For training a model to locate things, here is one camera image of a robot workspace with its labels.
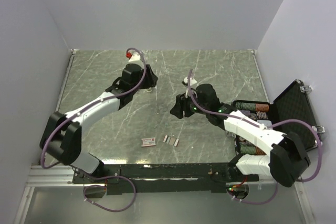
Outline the staple strip pack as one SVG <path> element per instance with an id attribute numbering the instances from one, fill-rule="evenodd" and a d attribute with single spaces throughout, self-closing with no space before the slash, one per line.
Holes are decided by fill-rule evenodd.
<path id="1" fill-rule="evenodd" d="M 169 135 L 165 135 L 164 139 L 163 139 L 163 142 L 166 143 L 166 144 L 169 144 L 169 145 L 172 145 L 174 147 L 177 147 L 178 144 L 179 144 L 179 139 L 178 138 L 174 138 L 172 136 L 169 136 Z"/>

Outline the red white staple box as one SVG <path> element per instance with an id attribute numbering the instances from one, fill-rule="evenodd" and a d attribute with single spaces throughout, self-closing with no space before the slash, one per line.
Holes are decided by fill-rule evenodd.
<path id="1" fill-rule="evenodd" d="M 152 146 L 156 146 L 156 139 L 154 137 L 141 139 L 141 147 L 152 147 Z"/>

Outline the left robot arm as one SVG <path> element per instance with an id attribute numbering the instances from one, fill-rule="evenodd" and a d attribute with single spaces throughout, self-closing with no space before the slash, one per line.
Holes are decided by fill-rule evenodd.
<path id="1" fill-rule="evenodd" d="M 157 80 L 149 64 L 141 67 L 129 63 L 123 69 L 122 75 L 93 101 L 65 114 L 52 113 L 39 144 L 43 151 L 41 166 L 45 165 L 45 155 L 49 154 L 57 163 L 84 171 L 90 182 L 101 181 L 103 162 L 82 151 L 83 132 L 105 116 L 124 108 L 133 100 L 138 90 L 154 88 Z"/>

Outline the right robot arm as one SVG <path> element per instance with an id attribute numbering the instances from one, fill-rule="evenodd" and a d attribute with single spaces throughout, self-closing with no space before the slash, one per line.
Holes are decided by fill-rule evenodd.
<path id="1" fill-rule="evenodd" d="M 264 152 L 263 156 L 237 155 L 229 175 L 240 181 L 246 175 L 271 176 L 276 182 L 291 187 L 309 167 L 310 160 L 299 135 L 285 133 L 258 123 L 232 105 L 220 102 L 211 84 L 191 84 L 184 79 L 186 91 L 177 95 L 170 113 L 178 119 L 203 114 L 209 123 L 240 136 Z"/>

